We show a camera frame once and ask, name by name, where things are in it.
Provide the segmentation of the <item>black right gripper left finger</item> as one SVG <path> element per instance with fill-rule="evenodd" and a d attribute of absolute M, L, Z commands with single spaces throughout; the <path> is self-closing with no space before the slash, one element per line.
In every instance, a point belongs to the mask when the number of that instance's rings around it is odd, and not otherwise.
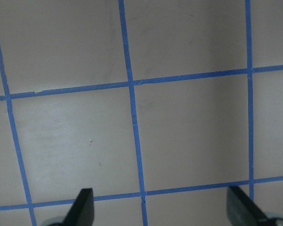
<path fill-rule="evenodd" d="M 71 206 L 62 226 L 92 226 L 94 223 L 93 189 L 84 188 L 80 191 Z"/>

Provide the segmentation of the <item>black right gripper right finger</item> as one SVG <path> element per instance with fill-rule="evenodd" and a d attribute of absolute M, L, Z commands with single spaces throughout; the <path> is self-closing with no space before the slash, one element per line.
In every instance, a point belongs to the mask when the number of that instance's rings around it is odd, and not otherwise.
<path fill-rule="evenodd" d="M 239 186 L 229 186 L 226 215 L 232 226 L 266 226 L 269 218 Z"/>

